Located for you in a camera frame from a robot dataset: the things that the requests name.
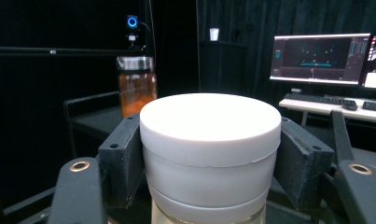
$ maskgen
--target glass jar with orange contents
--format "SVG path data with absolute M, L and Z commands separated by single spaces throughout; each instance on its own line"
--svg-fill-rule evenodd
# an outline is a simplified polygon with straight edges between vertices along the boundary
M 152 57 L 117 57 L 118 88 L 123 118 L 141 111 L 158 96 Z

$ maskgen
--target black curtain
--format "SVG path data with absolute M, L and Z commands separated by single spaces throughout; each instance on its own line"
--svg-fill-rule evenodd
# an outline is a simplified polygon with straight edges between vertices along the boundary
M 372 33 L 376 0 L 197 0 L 199 39 L 219 27 L 219 40 L 246 46 L 240 94 L 277 105 L 287 85 L 269 81 L 275 35 Z

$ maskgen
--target keyboard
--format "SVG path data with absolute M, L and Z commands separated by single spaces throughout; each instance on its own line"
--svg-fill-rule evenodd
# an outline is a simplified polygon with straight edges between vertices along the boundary
M 308 95 L 308 94 L 300 94 L 300 93 L 287 93 L 284 96 L 285 99 L 289 100 L 299 100 L 299 101 L 307 101 L 307 102 L 314 102 L 314 103 L 321 103 L 321 104 L 328 104 L 328 105 L 342 105 L 343 99 L 339 97 L 331 97 L 331 96 L 317 96 L 317 95 Z
M 376 102 L 365 101 L 363 103 L 362 109 L 375 110 L 376 111 Z

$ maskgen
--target jar lid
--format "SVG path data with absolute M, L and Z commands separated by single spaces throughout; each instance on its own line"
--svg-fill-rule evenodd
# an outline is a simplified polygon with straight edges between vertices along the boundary
M 122 71 L 131 70 L 153 70 L 154 63 L 153 57 L 140 56 L 140 57 L 117 57 L 118 69 Z
M 145 105 L 140 130 L 144 146 L 167 161 L 229 167 L 271 155 L 281 141 L 281 115 L 248 97 L 181 94 Z

